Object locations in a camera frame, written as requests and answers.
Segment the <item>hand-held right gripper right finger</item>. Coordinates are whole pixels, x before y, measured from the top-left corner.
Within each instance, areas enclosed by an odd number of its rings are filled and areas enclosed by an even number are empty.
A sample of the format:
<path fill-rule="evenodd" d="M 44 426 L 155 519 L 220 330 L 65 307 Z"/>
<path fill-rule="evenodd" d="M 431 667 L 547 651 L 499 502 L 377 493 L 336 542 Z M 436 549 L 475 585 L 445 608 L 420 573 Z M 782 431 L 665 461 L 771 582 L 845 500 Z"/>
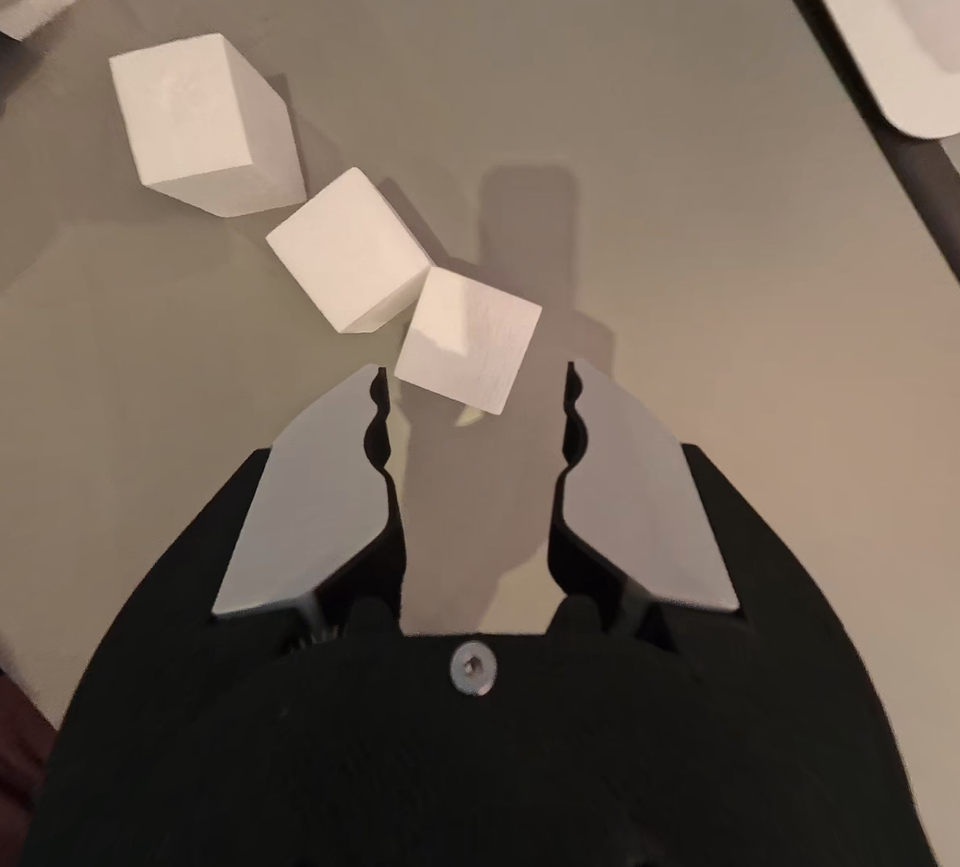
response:
<path fill-rule="evenodd" d="M 736 615 L 740 601 L 681 442 L 593 364 L 567 364 L 564 466 L 549 572 L 596 607 L 601 628 L 636 636 L 654 607 Z"/>

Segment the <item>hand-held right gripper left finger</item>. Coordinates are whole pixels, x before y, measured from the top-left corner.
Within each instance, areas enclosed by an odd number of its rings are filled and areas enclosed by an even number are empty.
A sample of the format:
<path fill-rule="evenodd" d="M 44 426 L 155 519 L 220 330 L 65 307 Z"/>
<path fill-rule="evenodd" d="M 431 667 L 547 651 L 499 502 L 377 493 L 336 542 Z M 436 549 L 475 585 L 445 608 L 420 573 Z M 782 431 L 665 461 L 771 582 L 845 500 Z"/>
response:
<path fill-rule="evenodd" d="M 405 575 L 399 497 L 387 470 L 387 370 L 368 364 L 306 408 L 270 447 L 211 613 L 292 609 L 315 636 L 345 630 L 354 603 L 398 621 Z"/>

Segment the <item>person in maroon shirt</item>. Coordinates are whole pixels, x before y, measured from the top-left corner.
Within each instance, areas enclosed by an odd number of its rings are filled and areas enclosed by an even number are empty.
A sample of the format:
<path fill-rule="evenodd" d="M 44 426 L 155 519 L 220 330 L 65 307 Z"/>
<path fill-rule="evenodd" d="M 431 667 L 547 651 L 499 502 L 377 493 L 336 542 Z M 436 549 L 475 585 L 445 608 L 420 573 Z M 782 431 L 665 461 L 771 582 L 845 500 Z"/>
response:
<path fill-rule="evenodd" d="M 17 866 L 44 782 L 56 729 L 1 671 L 1 865 Z"/>

